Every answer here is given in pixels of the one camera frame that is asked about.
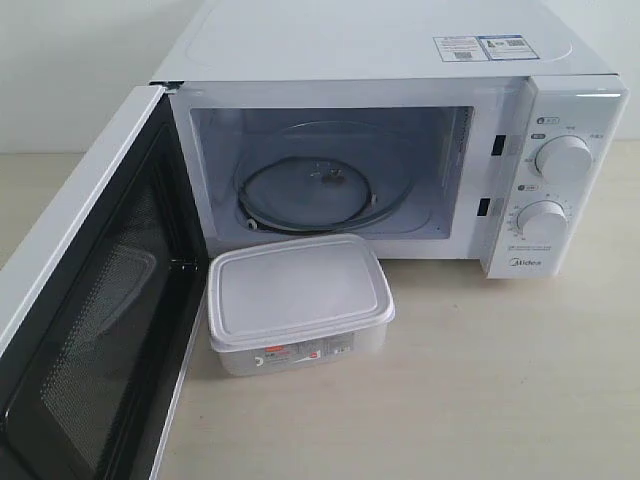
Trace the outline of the clear plastic lidded container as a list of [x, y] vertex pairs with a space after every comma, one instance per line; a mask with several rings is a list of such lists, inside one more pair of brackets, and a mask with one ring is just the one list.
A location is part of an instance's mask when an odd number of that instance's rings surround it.
[[233, 376], [375, 352], [395, 318], [380, 262], [354, 234], [224, 253], [210, 264], [207, 303], [211, 348]]

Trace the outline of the white microwave door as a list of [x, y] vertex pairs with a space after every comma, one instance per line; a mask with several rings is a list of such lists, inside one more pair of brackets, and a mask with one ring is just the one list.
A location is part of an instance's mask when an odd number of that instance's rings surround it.
[[162, 85], [137, 87], [1, 271], [1, 475], [153, 479], [208, 254]]

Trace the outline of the white Midea microwave oven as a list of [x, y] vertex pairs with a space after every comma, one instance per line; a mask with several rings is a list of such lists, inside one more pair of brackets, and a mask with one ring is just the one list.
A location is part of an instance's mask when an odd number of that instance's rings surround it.
[[[537, 60], [445, 63], [433, 38], [522, 35]], [[210, 256], [331, 233], [381, 259], [464, 259], [490, 278], [558, 273], [628, 89], [538, 1], [208, 1], [153, 75], [170, 91]], [[594, 163], [549, 184], [540, 148]], [[569, 225], [530, 242], [519, 212]]]

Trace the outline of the lower white timer knob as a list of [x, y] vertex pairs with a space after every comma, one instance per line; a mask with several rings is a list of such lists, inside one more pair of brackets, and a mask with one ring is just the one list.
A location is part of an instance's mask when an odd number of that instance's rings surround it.
[[564, 209], [553, 201], [539, 201], [527, 205], [516, 219], [518, 231], [530, 242], [554, 242], [568, 229]]

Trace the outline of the white label sticker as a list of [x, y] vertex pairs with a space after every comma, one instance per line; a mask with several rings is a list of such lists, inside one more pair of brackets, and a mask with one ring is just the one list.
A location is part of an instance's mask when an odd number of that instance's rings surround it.
[[442, 36], [433, 38], [441, 60], [445, 63], [487, 62], [487, 54], [474, 36]]

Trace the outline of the upper white control knob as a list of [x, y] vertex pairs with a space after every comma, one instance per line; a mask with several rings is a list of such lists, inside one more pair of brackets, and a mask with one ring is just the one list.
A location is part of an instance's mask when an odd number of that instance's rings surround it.
[[535, 167], [549, 184], [572, 183], [586, 176], [594, 163], [587, 144], [576, 136], [561, 136], [543, 145]]

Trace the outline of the blue label sticker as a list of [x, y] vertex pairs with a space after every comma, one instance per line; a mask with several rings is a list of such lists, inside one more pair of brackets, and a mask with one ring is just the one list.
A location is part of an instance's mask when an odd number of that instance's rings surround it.
[[539, 56], [522, 35], [477, 36], [491, 61], [537, 60]]

